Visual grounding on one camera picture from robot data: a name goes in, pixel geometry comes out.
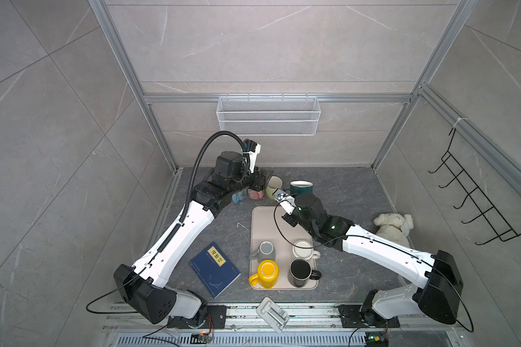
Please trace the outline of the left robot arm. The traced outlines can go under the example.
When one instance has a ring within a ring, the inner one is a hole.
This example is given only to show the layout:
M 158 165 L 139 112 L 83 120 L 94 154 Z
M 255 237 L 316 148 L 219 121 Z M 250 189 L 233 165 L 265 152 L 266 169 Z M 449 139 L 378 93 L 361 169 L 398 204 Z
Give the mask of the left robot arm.
M 208 147 L 219 137 L 231 137 L 240 151 L 224 151 L 202 181 L 197 173 Z M 242 140 L 233 132 L 219 131 L 200 149 L 192 168 L 185 203 L 181 212 L 152 248 L 132 265 L 120 265 L 114 272 L 115 291 L 131 313 L 140 314 L 152 324 L 167 317 L 181 318 L 192 327 L 203 324 L 208 302 L 192 291 L 167 286 L 176 265 L 198 235 L 232 201 L 232 196 L 246 189 L 261 191 L 269 172 L 259 169 L 256 159 L 261 145 Z

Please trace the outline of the grey mug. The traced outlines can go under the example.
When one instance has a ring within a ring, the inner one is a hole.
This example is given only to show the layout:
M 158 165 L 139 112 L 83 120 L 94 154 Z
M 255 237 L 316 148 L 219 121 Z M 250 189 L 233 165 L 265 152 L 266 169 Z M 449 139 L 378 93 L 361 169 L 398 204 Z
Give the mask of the grey mug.
M 262 263 L 265 260 L 276 260 L 276 250 L 270 241 L 263 241 L 258 248 L 249 256 L 249 260 L 256 260 Z

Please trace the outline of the pink cartoon mug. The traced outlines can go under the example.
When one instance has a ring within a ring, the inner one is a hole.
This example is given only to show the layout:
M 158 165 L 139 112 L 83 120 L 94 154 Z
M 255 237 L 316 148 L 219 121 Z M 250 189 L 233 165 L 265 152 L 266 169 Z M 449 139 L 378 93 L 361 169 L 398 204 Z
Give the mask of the pink cartoon mug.
M 248 190 L 248 196 L 252 200 L 261 200 L 261 199 L 264 198 L 264 191 L 263 190 L 256 191 L 254 189 L 249 189 Z

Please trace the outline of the dark green mug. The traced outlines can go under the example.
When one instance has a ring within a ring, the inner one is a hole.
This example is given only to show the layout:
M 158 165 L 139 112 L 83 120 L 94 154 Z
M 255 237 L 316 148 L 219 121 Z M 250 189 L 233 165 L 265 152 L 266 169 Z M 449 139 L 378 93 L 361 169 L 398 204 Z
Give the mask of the dark green mug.
M 289 185 L 289 193 L 292 196 L 313 192 L 313 183 L 307 181 L 293 181 Z

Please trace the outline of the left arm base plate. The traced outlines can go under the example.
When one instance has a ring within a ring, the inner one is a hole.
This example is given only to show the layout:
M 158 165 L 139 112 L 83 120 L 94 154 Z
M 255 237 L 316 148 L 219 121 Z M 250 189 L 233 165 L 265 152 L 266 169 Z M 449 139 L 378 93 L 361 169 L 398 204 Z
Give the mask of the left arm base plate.
M 169 321 L 169 328 L 192 328 L 192 329 L 223 329 L 227 319 L 227 306 L 225 305 L 208 305 L 199 309 L 195 317 L 172 318 Z

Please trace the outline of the light green mug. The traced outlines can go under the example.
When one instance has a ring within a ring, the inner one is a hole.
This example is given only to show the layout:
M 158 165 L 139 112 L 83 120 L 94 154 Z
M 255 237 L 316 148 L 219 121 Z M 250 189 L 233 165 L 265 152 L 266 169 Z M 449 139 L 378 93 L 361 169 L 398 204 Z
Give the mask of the light green mug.
M 267 198 L 275 200 L 274 193 L 282 188 L 282 180 L 278 176 L 271 176 L 266 185 L 265 193 Z

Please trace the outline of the blue mug yellow inside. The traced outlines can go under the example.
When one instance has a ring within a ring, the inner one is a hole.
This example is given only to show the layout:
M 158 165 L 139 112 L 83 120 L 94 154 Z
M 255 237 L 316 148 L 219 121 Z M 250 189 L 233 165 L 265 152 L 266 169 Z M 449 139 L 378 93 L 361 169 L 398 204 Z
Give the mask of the blue mug yellow inside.
M 246 200 L 248 197 L 248 191 L 247 189 L 242 189 L 239 192 L 234 193 L 232 196 L 232 203 L 233 204 L 240 204 L 243 200 Z

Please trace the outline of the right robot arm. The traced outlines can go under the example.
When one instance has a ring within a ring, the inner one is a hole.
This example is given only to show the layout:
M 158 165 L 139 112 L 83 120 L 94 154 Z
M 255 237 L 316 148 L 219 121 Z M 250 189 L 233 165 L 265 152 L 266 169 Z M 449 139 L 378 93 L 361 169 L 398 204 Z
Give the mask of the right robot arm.
M 292 227 L 301 226 L 317 246 L 366 258 L 408 280 L 408 285 L 397 289 L 368 293 L 360 308 L 366 325 L 384 325 L 403 315 L 425 315 L 446 325 L 458 323 L 458 310 L 466 307 L 461 297 L 464 284 L 450 253 L 404 247 L 347 218 L 329 215 L 311 192 L 292 196 L 278 189 L 273 197 L 285 211 L 283 220 Z

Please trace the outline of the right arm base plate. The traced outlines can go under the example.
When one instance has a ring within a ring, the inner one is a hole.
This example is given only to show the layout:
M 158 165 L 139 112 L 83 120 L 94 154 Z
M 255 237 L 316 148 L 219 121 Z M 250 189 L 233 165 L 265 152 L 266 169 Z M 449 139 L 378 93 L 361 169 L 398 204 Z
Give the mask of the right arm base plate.
M 341 304 L 337 307 L 343 328 L 399 328 L 397 317 L 385 319 L 370 308 L 363 309 L 359 304 Z

